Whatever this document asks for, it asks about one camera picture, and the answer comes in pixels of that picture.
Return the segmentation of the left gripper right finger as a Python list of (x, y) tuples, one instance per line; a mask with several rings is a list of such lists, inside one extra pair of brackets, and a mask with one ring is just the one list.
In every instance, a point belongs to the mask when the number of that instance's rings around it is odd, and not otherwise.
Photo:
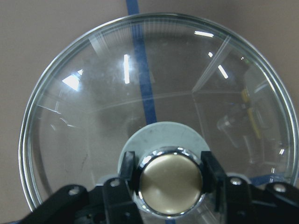
[(202, 151), (200, 159), (203, 192), (211, 195), (214, 211), (221, 212), (225, 198), (224, 183), (227, 175), (211, 151)]

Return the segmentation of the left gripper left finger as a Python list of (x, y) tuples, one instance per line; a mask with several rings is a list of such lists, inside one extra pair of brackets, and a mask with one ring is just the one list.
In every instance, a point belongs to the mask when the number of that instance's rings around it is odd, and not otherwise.
[(124, 153), (118, 173), (120, 178), (128, 183), (129, 189), (137, 195), (140, 182), (140, 170), (136, 164), (134, 151)]

